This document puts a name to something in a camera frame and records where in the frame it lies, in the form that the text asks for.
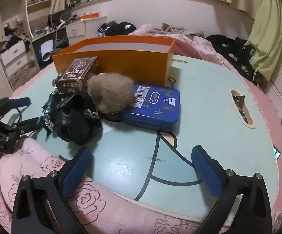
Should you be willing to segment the dark green fabric bundle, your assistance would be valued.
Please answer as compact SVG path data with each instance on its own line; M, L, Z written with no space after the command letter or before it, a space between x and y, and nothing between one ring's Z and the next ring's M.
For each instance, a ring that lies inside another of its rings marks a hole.
M74 94L54 91L42 109L43 115L36 124L43 127L47 135L55 132L65 142L84 145L102 130L94 100L85 91Z

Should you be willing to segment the pink floral blanket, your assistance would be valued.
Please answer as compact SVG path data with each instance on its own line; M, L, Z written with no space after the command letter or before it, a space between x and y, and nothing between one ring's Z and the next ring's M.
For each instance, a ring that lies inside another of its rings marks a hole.
M102 37L58 53L131 76L132 104L103 118L94 93L62 98L52 66L22 95L24 120L53 104L54 131L19 130L0 153L6 233L273 233L282 156L258 97L225 66L174 56L173 40Z

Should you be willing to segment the brown patterned paper box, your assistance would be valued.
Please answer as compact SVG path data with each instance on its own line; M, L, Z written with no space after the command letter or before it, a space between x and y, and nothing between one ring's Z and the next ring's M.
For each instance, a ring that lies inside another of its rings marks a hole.
M76 58L66 72L56 80L56 87L60 94L72 94L87 91L87 81L97 74L97 57Z

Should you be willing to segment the brown furry plush toy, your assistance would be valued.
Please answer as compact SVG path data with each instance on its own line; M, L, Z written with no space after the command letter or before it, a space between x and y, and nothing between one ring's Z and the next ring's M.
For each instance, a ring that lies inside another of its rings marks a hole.
M100 113L117 113L134 100L134 81L118 73L102 73L90 77L87 92Z

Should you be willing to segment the white drawer cabinet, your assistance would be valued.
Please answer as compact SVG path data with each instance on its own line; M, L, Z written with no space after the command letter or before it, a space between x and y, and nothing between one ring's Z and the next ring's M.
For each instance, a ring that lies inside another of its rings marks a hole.
M65 27L69 45L96 37L98 28L107 23L107 17L91 18L71 23Z

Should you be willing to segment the orange box on cabinet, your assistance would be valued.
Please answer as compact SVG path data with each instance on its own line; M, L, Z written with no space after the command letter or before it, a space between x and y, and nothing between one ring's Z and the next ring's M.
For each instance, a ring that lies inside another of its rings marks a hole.
M80 20L88 20L88 19L93 19L93 18L98 18L99 17L99 13L98 12L94 12L94 13L90 13L90 14L83 14L82 16L80 16Z

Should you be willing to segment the black clothes pile left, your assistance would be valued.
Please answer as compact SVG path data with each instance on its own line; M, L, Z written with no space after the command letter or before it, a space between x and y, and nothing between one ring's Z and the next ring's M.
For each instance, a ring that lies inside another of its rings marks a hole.
M96 37L129 35L136 29L137 28L132 23L116 23L115 21L111 21L109 23L104 23L101 27L98 28Z

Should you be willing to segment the black clothes pile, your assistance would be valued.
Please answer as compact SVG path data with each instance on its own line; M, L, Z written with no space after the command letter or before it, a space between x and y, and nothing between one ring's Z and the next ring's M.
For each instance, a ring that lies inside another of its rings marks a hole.
M252 45L245 45L246 40L236 37L234 40L220 34L206 37L211 42L215 51L221 54L244 78L257 85L254 79L255 70L250 64L250 59L255 52Z
M109 23L104 23L101 27L98 28L96 37L129 35L136 29L137 28L132 23L116 23L115 21L111 21Z

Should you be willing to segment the blue tin case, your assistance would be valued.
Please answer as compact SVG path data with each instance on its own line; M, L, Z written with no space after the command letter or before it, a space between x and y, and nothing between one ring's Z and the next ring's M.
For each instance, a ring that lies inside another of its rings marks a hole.
M161 132L175 129L180 117L179 90L134 84L133 93L133 103L122 112L124 123Z

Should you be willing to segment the orange cardboard box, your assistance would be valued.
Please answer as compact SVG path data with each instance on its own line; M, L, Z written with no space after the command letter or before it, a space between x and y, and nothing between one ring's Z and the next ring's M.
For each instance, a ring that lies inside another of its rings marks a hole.
M175 39L163 36L118 35L82 40L52 56L64 73L76 58L97 57L98 71L120 73L137 83L165 86L173 64Z

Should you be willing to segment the black clothes pile right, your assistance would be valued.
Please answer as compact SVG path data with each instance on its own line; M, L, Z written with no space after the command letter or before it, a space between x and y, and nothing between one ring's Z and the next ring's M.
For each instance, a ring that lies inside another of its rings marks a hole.
M234 40L220 34L206 37L211 42L215 51L221 54L244 78L257 85L254 79L255 70L250 64L250 59L255 52L252 45L245 45L246 40L236 37Z

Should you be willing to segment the green hanging cloth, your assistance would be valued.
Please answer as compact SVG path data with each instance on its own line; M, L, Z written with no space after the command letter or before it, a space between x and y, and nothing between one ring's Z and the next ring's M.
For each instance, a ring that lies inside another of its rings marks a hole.
M282 54L281 0L261 0L246 45L255 48L249 60L254 76L260 74L270 81Z

